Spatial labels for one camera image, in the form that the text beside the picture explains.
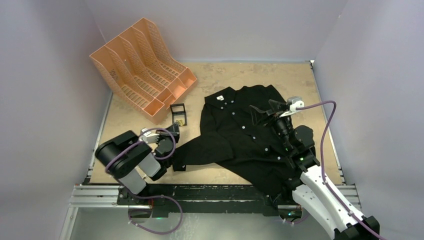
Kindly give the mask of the gold leaf brooch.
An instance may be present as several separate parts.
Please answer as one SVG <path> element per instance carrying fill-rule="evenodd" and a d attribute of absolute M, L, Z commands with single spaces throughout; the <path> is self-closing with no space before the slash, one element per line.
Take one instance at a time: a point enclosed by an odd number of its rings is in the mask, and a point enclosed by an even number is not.
<path fill-rule="evenodd" d="M 183 120 L 181 120 L 181 119 L 176 120 L 175 123 L 177 123 L 180 127 L 186 125 L 186 123 Z"/>

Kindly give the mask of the small black rectangular frame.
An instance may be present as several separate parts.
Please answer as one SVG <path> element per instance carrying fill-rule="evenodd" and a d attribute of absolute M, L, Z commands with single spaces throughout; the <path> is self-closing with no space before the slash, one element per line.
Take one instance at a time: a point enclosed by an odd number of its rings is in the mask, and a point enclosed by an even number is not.
<path fill-rule="evenodd" d="M 183 120 L 185 122 L 185 126 L 188 123 L 187 111 L 184 103 L 175 103 L 170 106 L 172 123 L 175 123 L 176 120 Z"/>

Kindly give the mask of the black button shirt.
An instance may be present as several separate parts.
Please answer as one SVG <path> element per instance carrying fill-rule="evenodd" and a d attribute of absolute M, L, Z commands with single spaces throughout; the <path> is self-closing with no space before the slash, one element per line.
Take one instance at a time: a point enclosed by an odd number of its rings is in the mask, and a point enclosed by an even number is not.
<path fill-rule="evenodd" d="M 200 135 L 176 148 L 173 169 L 216 163 L 249 181 L 266 195 L 276 196 L 289 178 L 299 176 L 288 163 L 278 134 L 253 125 L 249 106 L 269 110 L 269 100 L 284 102 L 273 85 L 227 87 L 204 98 Z"/>

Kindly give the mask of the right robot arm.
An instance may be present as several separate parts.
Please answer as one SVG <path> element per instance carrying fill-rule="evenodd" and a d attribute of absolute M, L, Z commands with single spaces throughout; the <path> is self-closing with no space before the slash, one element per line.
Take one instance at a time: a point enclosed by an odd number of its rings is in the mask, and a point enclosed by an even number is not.
<path fill-rule="evenodd" d="M 288 204 L 305 209 L 327 232 L 332 240 L 381 240 L 380 223 L 374 216 L 365 216 L 334 185 L 327 176 L 324 159 L 318 159 L 313 149 L 313 131 L 306 126 L 293 127 L 291 116 L 305 106 L 299 96 L 286 102 L 270 99 L 269 110 L 250 105 L 252 123 L 273 128 L 279 136 L 290 167 L 296 173 L 287 180 L 280 196 Z"/>

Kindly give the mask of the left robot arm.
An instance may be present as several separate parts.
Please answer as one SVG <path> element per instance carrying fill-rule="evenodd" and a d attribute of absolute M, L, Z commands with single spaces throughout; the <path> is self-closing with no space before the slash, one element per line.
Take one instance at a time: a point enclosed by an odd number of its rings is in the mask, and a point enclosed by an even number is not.
<path fill-rule="evenodd" d="M 145 128 L 140 135 L 128 130 L 99 145 L 94 155 L 105 172 L 127 189 L 130 199 L 142 205 L 153 193 L 136 168 L 152 181 L 160 179 L 173 164 L 179 139 L 177 122 L 167 128 Z"/>

